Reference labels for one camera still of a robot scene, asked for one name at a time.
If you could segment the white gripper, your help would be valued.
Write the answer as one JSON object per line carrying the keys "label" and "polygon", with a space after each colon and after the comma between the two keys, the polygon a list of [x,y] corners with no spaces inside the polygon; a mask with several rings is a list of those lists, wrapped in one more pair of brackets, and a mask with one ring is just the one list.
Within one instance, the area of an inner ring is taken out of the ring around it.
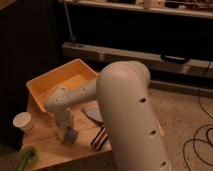
{"label": "white gripper", "polygon": [[65,138],[65,134],[67,132],[67,130],[70,127],[60,127],[59,125],[55,124],[54,125],[54,133],[56,134],[57,138],[63,143],[66,144],[64,141]]}

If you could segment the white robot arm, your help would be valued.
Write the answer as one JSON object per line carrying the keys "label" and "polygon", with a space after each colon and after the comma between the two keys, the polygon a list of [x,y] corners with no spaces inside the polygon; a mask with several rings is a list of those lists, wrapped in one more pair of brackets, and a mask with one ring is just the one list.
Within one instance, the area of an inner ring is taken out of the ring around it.
{"label": "white robot arm", "polygon": [[69,107],[97,101],[119,171],[171,171],[150,104],[149,83],[150,72],[144,64],[114,62],[73,91],[56,88],[44,106],[55,115],[57,125],[66,127]]}

